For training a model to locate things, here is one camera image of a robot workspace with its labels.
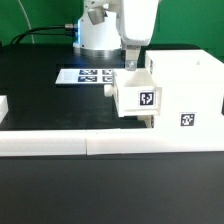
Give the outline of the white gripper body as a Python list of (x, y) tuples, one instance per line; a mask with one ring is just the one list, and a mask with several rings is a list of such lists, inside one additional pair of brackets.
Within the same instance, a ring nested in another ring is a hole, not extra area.
[(160, 0), (119, 0), (118, 33), (122, 45), (147, 46), (152, 38)]

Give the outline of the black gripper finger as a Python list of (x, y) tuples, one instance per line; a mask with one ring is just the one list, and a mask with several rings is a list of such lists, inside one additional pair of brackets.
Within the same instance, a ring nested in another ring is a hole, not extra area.
[(125, 50), (125, 69), (128, 71), (134, 71), (137, 69), (138, 58), (141, 47), (127, 45)]

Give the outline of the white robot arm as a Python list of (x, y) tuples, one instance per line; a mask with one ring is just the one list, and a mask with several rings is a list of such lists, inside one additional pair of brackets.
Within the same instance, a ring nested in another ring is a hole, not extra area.
[(125, 69), (136, 70), (142, 46), (152, 38), (160, 0), (83, 0), (74, 51), (113, 57), (125, 51)]

